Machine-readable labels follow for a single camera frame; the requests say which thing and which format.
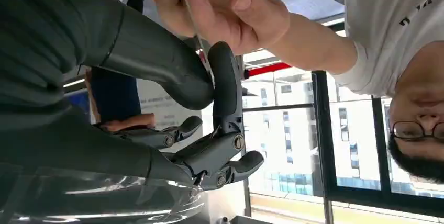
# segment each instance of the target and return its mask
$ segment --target white t-shirt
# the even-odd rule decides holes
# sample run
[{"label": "white t-shirt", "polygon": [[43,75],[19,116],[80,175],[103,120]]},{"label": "white t-shirt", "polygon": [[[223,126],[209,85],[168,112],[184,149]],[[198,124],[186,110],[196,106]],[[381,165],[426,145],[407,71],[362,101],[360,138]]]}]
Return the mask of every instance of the white t-shirt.
[{"label": "white t-shirt", "polygon": [[358,94],[393,96],[413,56],[426,44],[444,40],[444,0],[345,2],[346,35],[354,41],[358,59],[334,78]]}]

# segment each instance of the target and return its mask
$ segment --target nose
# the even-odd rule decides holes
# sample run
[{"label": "nose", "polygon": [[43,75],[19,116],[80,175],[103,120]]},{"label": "nose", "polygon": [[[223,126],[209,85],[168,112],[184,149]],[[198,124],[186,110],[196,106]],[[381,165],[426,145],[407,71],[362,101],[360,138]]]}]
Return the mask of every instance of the nose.
[{"label": "nose", "polygon": [[432,131],[433,127],[439,122],[440,117],[438,114],[429,114],[418,115],[416,119],[425,130]]}]

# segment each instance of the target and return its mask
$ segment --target clear plastic sheet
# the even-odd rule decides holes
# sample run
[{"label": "clear plastic sheet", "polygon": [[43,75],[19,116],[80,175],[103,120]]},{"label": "clear plastic sheet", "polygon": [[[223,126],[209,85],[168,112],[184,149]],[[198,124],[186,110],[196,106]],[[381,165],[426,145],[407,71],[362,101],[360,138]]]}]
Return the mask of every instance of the clear plastic sheet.
[{"label": "clear plastic sheet", "polygon": [[175,223],[202,190],[174,181],[0,164],[0,223]]}]

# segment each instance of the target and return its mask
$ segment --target human hand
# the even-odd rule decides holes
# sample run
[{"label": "human hand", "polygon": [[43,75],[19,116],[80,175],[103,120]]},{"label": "human hand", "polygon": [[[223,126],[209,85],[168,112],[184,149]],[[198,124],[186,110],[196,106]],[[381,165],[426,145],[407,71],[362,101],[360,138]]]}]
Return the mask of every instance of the human hand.
[{"label": "human hand", "polygon": [[126,126],[118,120],[106,122],[102,124],[101,127],[105,128],[109,132],[117,132],[126,128]]},{"label": "human hand", "polygon": [[[154,0],[174,33],[192,37],[194,28],[182,0]],[[235,54],[269,48],[290,27],[290,13],[281,0],[188,0],[201,36],[211,44],[227,42]]]}]

